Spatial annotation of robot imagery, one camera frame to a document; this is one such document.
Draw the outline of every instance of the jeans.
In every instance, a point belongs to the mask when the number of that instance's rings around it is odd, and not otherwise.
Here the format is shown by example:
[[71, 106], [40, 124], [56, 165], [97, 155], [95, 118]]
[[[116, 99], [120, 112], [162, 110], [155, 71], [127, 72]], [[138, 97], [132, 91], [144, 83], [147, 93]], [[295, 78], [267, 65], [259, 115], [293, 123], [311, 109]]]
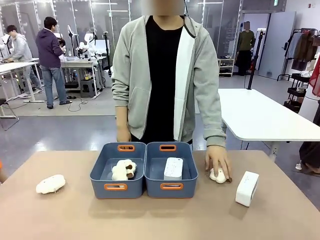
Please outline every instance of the jeans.
[[55, 87], [59, 96], [59, 101], [61, 104], [64, 104], [67, 101], [67, 94], [65, 89], [65, 81], [62, 77], [60, 67], [40, 66], [40, 68], [42, 70], [42, 77], [44, 81], [46, 105], [49, 107], [54, 105], [54, 96], [52, 93], [52, 78], [55, 81]]
[[31, 80], [31, 82], [35, 85], [35, 87], [37, 89], [41, 88], [41, 83], [40, 83], [39, 79], [37, 78], [37, 76], [35, 75], [35, 72], [31, 66], [25, 66], [23, 68], [23, 76], [25, 78], [28, 78], [29, 80]]

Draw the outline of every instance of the brown coat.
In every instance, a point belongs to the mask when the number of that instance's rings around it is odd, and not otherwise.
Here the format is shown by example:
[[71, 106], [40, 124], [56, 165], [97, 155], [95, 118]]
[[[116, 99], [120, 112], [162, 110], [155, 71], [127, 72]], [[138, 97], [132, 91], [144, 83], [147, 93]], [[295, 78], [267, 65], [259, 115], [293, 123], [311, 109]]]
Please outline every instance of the brown coat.
[[294, 59], [304, 62], [310, 62], [315, 58], [317, 53], [317, 46], [313, 46], [312, 34], [305, 33], [301, 36], [294, 52]]

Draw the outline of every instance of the bin handle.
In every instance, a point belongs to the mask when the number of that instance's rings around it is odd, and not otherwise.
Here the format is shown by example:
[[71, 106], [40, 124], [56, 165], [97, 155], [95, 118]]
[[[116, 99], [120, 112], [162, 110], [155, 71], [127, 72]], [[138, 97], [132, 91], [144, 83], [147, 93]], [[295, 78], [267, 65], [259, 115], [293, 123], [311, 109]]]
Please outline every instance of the bin handle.
[[127, 191], [128, 185], [125, 183], [107, 183], [104, 185], [107, 191]]
[[174, 144], [162, 144], [159, 147], [160, 152], [175, 152], [177, 150], [177, 146]]
[[182, 190], [184, 189], [183, 183], [161, 183], [162, 190]]
[[134, 152], [135, 149], [136, 149], [135, 145], [118, 145], [118, 151], [119, 152]]

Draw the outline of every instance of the fluorescent light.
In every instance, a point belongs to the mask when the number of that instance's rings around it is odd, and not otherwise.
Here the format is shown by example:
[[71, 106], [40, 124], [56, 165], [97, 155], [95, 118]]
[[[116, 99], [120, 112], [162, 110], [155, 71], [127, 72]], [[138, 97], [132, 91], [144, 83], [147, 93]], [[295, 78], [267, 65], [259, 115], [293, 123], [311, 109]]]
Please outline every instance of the fluorescent light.
[[116, 2], [107, 3], [107, 2], [93, 2], [94, 5], [118, 5]]
[[128, 12], [128, 10], [107, 10], [108, 12]]
[[222, 1], [217, 1], [217, 2], [198, 2], [198, 4], [223, 4]]

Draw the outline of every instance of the red garment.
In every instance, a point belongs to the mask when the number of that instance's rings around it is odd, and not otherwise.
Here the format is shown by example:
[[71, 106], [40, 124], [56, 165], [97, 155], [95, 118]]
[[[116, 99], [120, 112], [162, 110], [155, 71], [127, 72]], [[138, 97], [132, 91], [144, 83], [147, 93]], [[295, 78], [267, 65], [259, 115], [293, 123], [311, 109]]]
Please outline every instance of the red garment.
[[310, 77], [309, 83], [313, 87], [312, 93], [317, 97], [320, 97], [320, 57], [316, 62], [315, 69]]

